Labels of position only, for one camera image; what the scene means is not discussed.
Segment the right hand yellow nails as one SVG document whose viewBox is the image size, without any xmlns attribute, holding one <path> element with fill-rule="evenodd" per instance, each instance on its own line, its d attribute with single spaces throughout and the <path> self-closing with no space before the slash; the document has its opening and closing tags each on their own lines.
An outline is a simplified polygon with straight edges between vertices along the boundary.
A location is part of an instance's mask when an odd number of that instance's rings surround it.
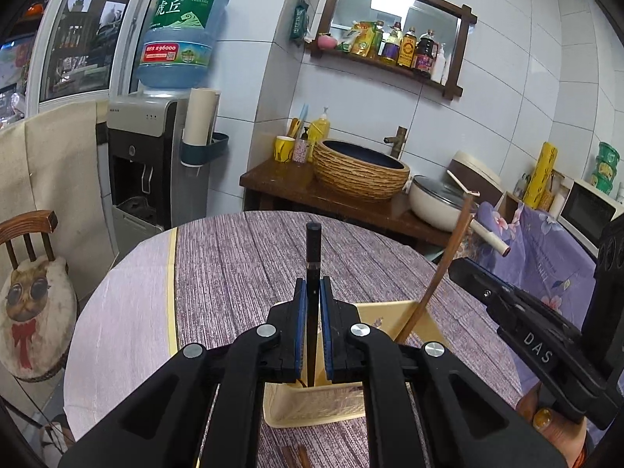
<svg viewBox="0 0 624 468">
<path fill-rule="evenodd" d="M 550 408 L 538 404 L 541 383 L 537 383 L 516 404 L 516 412 L 560 451 L 569 467 L 582 467 L 587 459 L 587 419 L 577 424 Z"/>
</svg>

